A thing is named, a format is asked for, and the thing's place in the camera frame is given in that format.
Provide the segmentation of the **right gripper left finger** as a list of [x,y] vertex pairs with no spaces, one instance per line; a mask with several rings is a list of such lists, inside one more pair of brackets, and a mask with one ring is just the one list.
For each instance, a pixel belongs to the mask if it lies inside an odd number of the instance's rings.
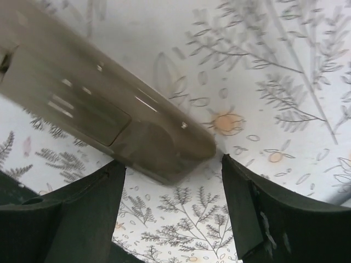
[[108,262],[125,174],[113,161],[23,204],[1,205],[1,262]]

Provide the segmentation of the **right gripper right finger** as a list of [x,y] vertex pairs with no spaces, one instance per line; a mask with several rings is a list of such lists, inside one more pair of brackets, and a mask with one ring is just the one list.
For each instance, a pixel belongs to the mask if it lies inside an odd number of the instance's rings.
[[290,191],[229,155],[222,180],[238,259],[350,262],[350,208]]

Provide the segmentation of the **white remote control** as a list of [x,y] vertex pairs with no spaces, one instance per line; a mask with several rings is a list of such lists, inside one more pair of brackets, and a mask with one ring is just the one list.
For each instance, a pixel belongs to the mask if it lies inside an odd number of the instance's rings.
[[34,1],[1,1],[1,94],[166,185],[216,154],[205,128]]

